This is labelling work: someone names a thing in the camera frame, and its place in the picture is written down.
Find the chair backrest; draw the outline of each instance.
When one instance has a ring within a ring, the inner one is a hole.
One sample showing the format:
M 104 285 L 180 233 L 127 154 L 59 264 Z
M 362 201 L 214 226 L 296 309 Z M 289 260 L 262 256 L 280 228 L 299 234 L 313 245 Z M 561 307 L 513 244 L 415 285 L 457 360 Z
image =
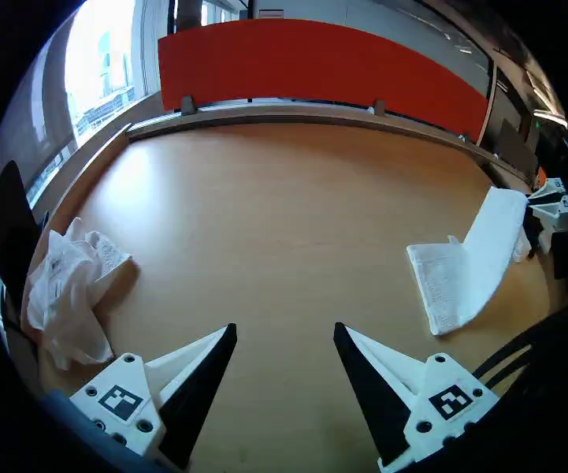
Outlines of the chair backrest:
M 0 176 L 0 277 L 16 308 L 41 231 L 25 196 L 19 168 L 6 164 Z

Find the red partition panel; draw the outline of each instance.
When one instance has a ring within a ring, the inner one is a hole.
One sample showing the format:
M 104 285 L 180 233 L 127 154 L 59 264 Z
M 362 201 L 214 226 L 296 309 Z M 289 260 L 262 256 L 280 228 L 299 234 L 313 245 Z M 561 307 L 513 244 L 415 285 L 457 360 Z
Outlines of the red partition panel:
M 242 20 L 159 39 L 167 110 L 191 95 L 196 105 L 286 97 L 371 106 L 469 133 L 475 141 L 487 100 L 426 56 L 388 39 L 308 20 Z

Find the wooden table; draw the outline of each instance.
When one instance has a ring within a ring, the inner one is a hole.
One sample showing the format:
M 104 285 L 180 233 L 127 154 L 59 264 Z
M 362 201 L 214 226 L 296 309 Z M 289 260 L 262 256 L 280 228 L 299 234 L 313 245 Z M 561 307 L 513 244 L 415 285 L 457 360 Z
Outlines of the wooden table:
M 193 473 L 375 472 L 334 322 L 472 370 L 550 312 L 533 259 L 509 268 L 467 327 L 429 332 L 406 246 L 462 240 L 490 185 L 461 151 L 361 128 L 234 125 L 138 141 L 80 212 L 139 268 L 124 300 L 96 312 L 116 354 L 145 360 L 237 323 Z M 40 364 L 44 386 L 68 393 L 100 369 L 58 372 L 44 354 Z

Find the white wall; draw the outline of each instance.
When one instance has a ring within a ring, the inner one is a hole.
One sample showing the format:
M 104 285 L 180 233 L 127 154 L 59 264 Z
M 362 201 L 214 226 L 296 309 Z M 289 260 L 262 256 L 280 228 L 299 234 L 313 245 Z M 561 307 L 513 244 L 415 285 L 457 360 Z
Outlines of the white wall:
M 435 28 L 385 5 L 370 0 L 256 0 L 255 9 L 255 17 L 260 9 L 282 9 L 284 18 L 324 21 L 382 36 L 425 55 L 487 95 L 488 71 L 469 54 L 460 52 Z
M 260 9 L 282 9 L 284 11 L 284 18 L 345 24 L 345 14 L 349 1 L 350 0 L 255 0 L 254 17 L 258 18 Z
M 158 40 L 168 34 L 168 4 L 169 0 L 135 0 L 131 63 L 136 99 L 161 90 Z

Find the white towel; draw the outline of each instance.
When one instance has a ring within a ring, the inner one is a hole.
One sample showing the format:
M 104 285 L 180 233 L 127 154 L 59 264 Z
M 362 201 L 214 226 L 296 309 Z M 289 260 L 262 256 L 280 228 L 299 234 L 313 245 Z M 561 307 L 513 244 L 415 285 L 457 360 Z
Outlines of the white towel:
M 113 356 L 91 309 L 130 258 L 101 233 L 85 233 L 79 218 L 64 236 L 50 231 L 47 255 L 30 275 L 28 321 L 43 331 L 43 346 L 60 369 L 72 359 L 91 364 Z
M 464 326 L 482 310 L 503 280 L 524 220 L 527 198 L 490 188 L 463 243 L 407 247 L 430 332 Z

